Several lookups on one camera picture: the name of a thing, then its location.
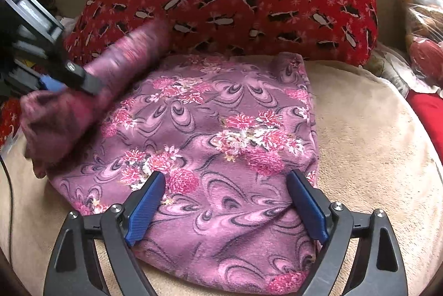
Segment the doll in plastic bag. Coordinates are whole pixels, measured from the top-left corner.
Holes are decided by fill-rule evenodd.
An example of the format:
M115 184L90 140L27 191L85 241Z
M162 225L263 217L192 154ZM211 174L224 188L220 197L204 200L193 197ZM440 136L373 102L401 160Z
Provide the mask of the doll in plastic bag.
M413 70L442 87L442 0L402 0L405 42Z

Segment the purple floral fleece garment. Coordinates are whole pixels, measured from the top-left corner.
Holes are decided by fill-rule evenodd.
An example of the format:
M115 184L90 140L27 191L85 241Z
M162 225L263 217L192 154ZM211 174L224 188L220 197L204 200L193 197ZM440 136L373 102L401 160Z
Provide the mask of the purple floral fleece garment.
M229 292L296 292L315 261L287 174L317 180L318 143L303 58L167 55L149 22L86 66L97 96L70 88L21 100L25 156L84 216L161 172L166 187L137 258Z

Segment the red patterned pillow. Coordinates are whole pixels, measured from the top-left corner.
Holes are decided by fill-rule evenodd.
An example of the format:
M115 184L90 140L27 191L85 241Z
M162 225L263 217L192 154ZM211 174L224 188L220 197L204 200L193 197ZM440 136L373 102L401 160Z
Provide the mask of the red patterned pillow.
M174 53L288 51L359 66L378 35L376 0L87 0L65 47L84 64L157 18Z

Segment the red cloth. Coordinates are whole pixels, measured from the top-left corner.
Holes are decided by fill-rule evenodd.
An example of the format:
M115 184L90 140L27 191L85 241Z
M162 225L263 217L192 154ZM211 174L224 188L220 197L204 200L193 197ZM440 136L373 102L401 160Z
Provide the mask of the red cloth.
M407 102L418 115L428 133L440 161L443 158L443 100L437 94L408 92Z

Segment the beige fleece blanket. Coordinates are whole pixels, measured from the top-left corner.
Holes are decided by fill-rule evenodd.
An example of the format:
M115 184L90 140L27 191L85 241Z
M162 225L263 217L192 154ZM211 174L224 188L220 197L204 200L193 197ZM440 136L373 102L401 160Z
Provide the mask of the beige fleece blanket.
M333 61L310 61L319 142L318 185L349 209L384 210L399 242L410 295L442 264L442 164L422 123L388 81ZM38 179L17 135L1 166L1 248L24 288L41 295L69 205Z

